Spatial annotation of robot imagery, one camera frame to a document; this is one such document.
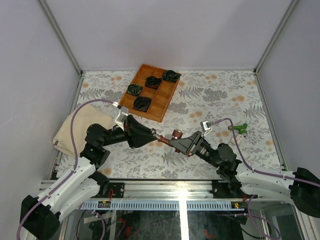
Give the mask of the brown water faucet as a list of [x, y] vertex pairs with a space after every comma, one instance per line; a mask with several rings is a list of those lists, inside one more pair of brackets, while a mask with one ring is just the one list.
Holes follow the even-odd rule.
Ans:
[[[171, 140], [178, 140], [178, 139], [181, 139], [183, 136], [183, 132], [179, 129], [174, 129], [172, 134], [171, 134]], [[164, 136], [162, 135], [159, 135], [157, 137], [157, 140], [161, 143], [164, 143], [166, 145], [168, 145], [169, 147], [173, 147], [170, 143], [169, 143], [169, 139], [165, 138]]]

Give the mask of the chrome threaded pipe nipple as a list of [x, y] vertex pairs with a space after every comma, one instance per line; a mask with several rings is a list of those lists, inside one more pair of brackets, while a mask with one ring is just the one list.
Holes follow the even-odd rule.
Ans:
[[157, 133], [156, 129], [151, 128], [150, 129], [150, 134], [152, 135], [153, 138], [155, 138], [156, 140], [159, 139], [160, 135]]

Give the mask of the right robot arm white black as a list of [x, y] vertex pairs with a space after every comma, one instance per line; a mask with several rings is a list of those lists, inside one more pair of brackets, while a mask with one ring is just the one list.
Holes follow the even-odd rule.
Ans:
[[199, 131], [186, 138], [172, 138], [168, 144], [215, 167], [233, 197], [257, 195], [291, 204], [308, 216], [320, 216], [320, 180], [306, 168], [282, 171], [249, 166], [226, 143], [212, 148]]

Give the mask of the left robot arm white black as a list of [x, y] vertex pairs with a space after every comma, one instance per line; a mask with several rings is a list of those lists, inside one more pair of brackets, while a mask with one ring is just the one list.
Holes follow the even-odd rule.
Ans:
[[110, 154], [105, 146], [127, 142], [130, 148], [139, 148], [157, 137], [155, 129], [142, 125], [129, 114], [111, 129], [98, 123], [90, 125], [84, 140], [75, 166], [45, 191], [36, 197], [28, 195], [21, 203], [19, 228], [25, 228], [39, 240], [50, 239], [83, 202], [109, 193], [110, 180], [98, 171]]

